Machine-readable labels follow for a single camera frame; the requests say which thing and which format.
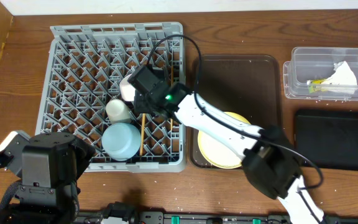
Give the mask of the pink white bowl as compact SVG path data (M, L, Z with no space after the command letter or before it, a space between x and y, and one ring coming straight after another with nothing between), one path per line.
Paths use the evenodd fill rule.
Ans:
M124 101L134 101L135 98L135 88L129 83L130 77L131 75L127 75L119 83L121 97Z

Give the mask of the white plastic cup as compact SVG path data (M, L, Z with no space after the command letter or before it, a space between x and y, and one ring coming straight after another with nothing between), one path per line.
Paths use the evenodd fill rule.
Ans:
M132 121L129 107L119 99L110 100L105 109L111 124Z

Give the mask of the light blue bowl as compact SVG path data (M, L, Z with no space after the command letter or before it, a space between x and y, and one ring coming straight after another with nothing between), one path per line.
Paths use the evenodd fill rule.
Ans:
M115 123L102 135L103 150L116 161L126 161L136 155L141 145L140 131L129 123Z

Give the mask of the yellow plate with scraps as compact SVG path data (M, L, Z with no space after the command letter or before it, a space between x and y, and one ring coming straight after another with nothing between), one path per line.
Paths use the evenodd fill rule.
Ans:
M224 144L202 131L198 132L198 147L202 156L214 167L235 169L241 166L241 160Z

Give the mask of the green yellow wrapper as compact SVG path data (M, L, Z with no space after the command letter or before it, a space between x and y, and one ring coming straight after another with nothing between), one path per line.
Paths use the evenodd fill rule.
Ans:
M306 84L308 85L308 92L312 94L321 91L331 91L330 87L327 87L325 84L323 84L325 81L326 79L307 80Z

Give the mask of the white napkin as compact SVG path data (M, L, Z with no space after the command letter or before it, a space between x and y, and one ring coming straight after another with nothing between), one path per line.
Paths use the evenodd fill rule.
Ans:
M357 78L346 61L334 64L334 73L321 84L322 90L352 95L357 90Z

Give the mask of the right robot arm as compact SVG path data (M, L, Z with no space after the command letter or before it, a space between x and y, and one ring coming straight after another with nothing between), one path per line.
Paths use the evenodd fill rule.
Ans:
M263 129L239 121L184 84L169 85L147 65L137 68L128 82L151 112L204 132L229 148L241 160L249 183L268 198L279 200L292 223L326 223L301 170L301 162L309 160L294 150L280 128Z

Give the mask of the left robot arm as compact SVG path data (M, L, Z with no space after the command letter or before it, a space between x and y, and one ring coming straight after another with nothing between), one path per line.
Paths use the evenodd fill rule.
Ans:
M80 210L77 180L96 149L65 132L11 132L0 144L0 169L19 180L0 203L0 223L71 223Z

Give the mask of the clear plastic waste bin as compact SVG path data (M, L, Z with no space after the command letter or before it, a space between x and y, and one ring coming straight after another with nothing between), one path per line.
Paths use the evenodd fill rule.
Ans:
M327 79L334 73L334 64L346 61L357 78L352 95L321 91L310 94L307 80ZM289 99L358 101L358 48L296 47L291 60L283 65L283 87Z

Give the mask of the grey plastic dish rack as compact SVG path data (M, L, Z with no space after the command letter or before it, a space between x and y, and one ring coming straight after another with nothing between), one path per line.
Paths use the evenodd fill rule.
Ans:
M156 114L145 119L144 151L116 161L101 138L110 125L105 107L121 99L120 81L149 62L185 83L185 47L179 22L53 26L35 132L68 132L96 149L89 172L181 172L186 166L185 127ZM142 114L130 110L141 130Z

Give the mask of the dark brown serving tray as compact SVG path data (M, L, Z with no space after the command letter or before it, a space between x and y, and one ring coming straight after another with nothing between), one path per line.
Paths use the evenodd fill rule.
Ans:
M270 55L204 55L199 94L253 125L281 126L279 71Z

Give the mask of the black tray bin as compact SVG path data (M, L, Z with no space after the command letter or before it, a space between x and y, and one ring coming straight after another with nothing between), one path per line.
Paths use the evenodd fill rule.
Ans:
M358 112L298 110L295 148L320 168L358 171Z

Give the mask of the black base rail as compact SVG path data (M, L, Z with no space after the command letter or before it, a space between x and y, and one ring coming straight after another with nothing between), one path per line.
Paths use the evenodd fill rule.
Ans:
M99 211L79 212L76 224L133 223L133 224L290 224L288 215L236 216L196 213L166 213L163 210L138 211L121 202L110 203Z

